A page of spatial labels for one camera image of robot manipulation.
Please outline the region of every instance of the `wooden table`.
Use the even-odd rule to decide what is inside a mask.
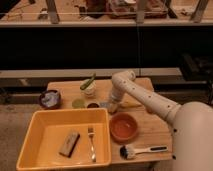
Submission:
[[[47,89],[56,89],[60,91],[62,96],[62,109],[72,108],[72,101],[77,98],[83,98],[86,103],[92,101],[103,102],[108,100],[109,91],[112,87],[110,80],[95,80],[97,90],[96,96],[93,99],[84,97],[79,88],[80,83],[81,81],[51,82],[48,84]],[[136,79],[136,83],[149,90],[153,90],[152,83],[148,78],[138,78]],[[120,157],[119,149],[121,145],[111,139],[112,164],[130,164],[171,159],[172,138],[168,125],[164,121],[162,121],[157,115],[148,113],[143,105],[128,94],[125,94],[118,111],[128,112],[138,122],[139,136],[132,142],[135,147],[143,148],[156,145],[167,145],[169,150],[168,152],[140,154],[137,155],[134,160],[127,161]]]

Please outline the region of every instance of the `bristles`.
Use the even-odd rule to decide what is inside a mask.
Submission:
[[[120,148],[120,155],[125,159],[133,159],[135,157],[134,147],[125,145]]]

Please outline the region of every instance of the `silver fork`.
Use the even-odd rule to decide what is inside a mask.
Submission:
[[[94,133],[93,127],[92,126],[88,127],[88,136],[91,141],[92,161],[96,162],[95,148],[94,148],[94,144],[93,144],[94,135],[95,135],[95,133]]]

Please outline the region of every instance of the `terracotta bowl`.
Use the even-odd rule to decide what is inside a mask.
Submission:
[[[58,109],[61,104],[61,94],[57,90],[47,90],[39,96],[39,104],[44,109]]]
[[[127,113],[116,113],[109,124],[110,133],[117,142],[129,142],[138,135],[137,121]]]

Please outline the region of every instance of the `yellow plastic bin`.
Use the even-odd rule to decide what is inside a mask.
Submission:
[[[88,127],[94,128],[96,162],[91,160]],[[59,154],[70,131],[80,139],[70,158]],[[17,170],[51,170],[107,166],[111,163],[109,119],[106,109],[44,110],[33,114],[18,161]]]

